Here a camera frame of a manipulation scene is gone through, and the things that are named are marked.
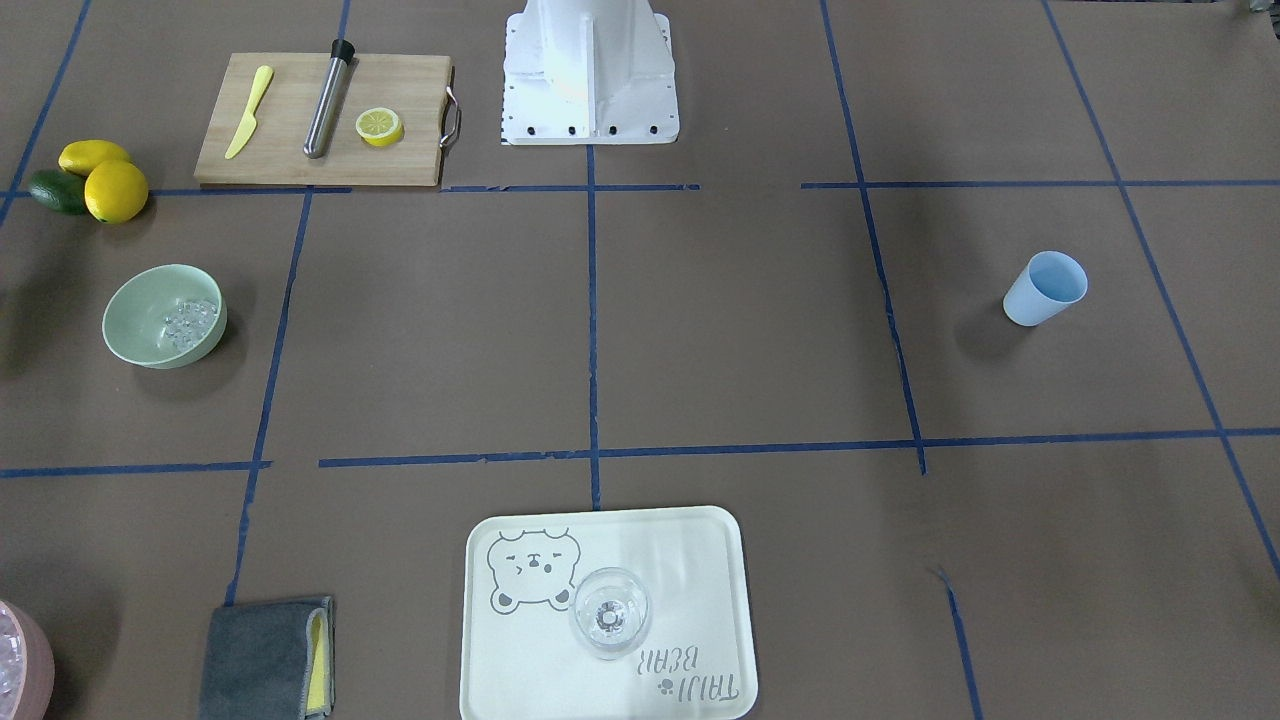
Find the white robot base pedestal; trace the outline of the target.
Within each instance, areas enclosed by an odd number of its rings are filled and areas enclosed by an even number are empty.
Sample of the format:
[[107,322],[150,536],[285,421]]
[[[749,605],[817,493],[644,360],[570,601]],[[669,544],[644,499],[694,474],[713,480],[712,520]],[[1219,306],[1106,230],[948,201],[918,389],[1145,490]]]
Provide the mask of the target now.
[[529,1],[504,41],[503,145],[678,140],[671,24],[650,3]]

